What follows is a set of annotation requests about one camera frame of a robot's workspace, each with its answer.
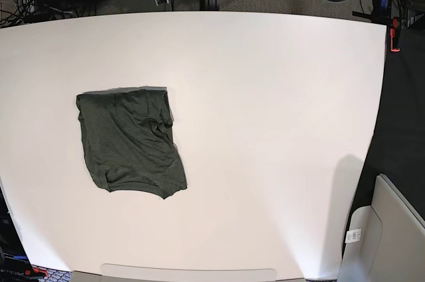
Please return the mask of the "black box with label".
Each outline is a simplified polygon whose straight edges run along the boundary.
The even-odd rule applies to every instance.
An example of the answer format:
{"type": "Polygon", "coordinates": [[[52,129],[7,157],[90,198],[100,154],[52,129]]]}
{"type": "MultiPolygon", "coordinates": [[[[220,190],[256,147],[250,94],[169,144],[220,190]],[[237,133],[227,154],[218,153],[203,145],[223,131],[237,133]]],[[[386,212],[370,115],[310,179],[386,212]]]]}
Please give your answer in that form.
{"type": "Polygon", "coordinates": [[[14,256],[26,254],[1,193],[1,281],[31,281],[28,261],[14,256]]]}

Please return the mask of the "black cloth pile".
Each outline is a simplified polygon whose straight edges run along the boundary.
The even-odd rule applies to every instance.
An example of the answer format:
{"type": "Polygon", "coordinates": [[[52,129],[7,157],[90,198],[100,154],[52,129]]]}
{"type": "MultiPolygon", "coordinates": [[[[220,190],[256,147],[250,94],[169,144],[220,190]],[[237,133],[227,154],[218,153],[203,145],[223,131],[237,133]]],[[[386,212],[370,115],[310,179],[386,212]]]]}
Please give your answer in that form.
{"type": "Polygon", "coordinates": [[[386,175],[420,216],[424,215],[424,31],[405,29],[399,52],[387,52],[381,99],[364,160],[346,156],[340,172],[359,176],[344,224],[372,202],[375,180],[386,175]]]}

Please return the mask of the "grey plastic bin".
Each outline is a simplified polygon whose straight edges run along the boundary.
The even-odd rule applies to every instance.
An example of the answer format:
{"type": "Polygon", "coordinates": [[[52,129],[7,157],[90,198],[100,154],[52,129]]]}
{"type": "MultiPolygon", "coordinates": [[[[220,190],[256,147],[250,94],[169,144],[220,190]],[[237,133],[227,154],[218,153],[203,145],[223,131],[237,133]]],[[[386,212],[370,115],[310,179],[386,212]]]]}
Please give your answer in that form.
{"type": "Polygon", "coordinates": [[[386,175],[354,211],[338,281],[423,281],[424,219],[386,175]]]}

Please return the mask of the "grey tray edge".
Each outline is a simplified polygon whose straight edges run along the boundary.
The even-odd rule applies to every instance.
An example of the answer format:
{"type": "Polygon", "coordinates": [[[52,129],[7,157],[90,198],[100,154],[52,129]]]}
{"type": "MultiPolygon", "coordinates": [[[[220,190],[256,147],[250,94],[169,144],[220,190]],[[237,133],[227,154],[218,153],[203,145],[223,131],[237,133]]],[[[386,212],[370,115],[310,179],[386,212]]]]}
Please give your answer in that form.
{"type": "Polygon", "coordinates": [[[103,264],[100,273],[73,271],[71,281],[261,282],[277,281],[274,269],[191,270],[103,264]]]}

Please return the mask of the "dark green long-sleeve shirt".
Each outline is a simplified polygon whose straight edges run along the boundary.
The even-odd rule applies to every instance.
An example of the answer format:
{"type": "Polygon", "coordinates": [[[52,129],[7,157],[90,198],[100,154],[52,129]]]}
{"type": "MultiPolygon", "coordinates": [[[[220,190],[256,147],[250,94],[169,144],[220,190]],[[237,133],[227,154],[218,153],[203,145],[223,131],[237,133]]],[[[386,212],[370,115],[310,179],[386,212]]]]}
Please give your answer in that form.
{"type": "Polygon", "coordinates": [[[162,199],[187,189],[166,88],[86,92],[76,107],[84,160],[98,188],[162,199]]]}

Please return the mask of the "red clamp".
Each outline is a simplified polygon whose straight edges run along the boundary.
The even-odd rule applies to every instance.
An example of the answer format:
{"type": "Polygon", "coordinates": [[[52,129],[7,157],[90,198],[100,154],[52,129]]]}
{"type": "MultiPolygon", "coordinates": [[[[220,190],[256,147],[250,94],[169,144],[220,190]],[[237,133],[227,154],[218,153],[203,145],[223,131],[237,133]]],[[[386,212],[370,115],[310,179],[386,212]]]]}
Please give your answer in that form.
{"type": "Polygon", "coordinates": [[[398,46],[399,36],[400,36],[400,18],[394,17],[390,23],[389,37],[390,37],[390,51],[399,52],[400,48],[398,46]]]}

